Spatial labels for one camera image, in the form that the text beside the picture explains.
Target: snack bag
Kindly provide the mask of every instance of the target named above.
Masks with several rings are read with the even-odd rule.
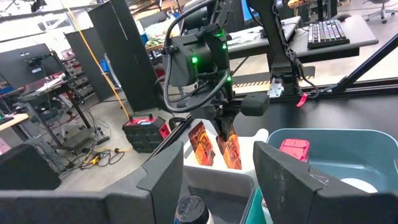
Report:
[[[224,157],[226,166],[230,169],[242,169],[242,162],[239,150],[238,136],[235,129],[231,129],[231,133],[227,141],[218,135],[216,137],[217,145],[220,148],[221,154]]]
[[[188,133],[188,137],[198,163],[204,166],[212,166],[213,159],[216,154],[213,151],[213,146],[207,136],[203,122],[196,125]]]

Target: office chair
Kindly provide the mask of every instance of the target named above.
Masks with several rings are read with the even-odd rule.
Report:
[[[381,19],[382,19],[381,22],[383,24],[385,24],[385,23],[387,23],[387,19],[385,19],[386,18],[386,13],[391,13],[391,15],[394,15],[396,12],[398,12],[397,9],[386,9],[385,4],[387,2],[389,2],[390,0],[367,0],[367,1],[363,2],[363,4],[368,2],[368,1],[370,1],[373,4],[382,4],[382,5],[381,5],[381,9],[379,11],[374,12],[374,13],[366,16],[365,17],[365,21],[369,21],[370,19],[372,19],[373,17],[376,17],[376,16],[381,16]]]

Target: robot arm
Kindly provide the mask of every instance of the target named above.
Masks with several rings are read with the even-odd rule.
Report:
[[[299,69],[288,54],[274,0],[248,0],[248,4],[260,14],[269,37],[274,56],[270,69],[272,77],[295,90]],[[251,94],[245,99],[234,97],[226,43],[228,35],[222,29],[230,12],[229,0],[191,1],[169,27],[164,44],[166,106],[171,112],[189,112],[193,118],[211,121],[224,139],[228,139],[234,118],[240,111],[246,116],[262,116],[269,104],[268,96],[263,93]],[[170,38],[171,30],[181,20],[182,34]],[[177,107],[170,104],[169,85],[189,86],[196,82],[199,87],[189,93],[190,97],[179,102]]]

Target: red tag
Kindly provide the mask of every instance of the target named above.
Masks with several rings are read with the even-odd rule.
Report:
[[[303,106],[303,104],[305,103],[306,100],[307,100],[307,94],[304,93],[303,96],[302,96],[301,99],[300,99],[300,102],[297,103],[296,107],[301,107],[301,106]]]

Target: black table surface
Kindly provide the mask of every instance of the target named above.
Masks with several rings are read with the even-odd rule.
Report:
[[[398,96],[362,96],[271,104],[261,117],[238,114],[238,136],[254,136],[261,128],[269,134],[282,128],[373,129],[398,139]]]

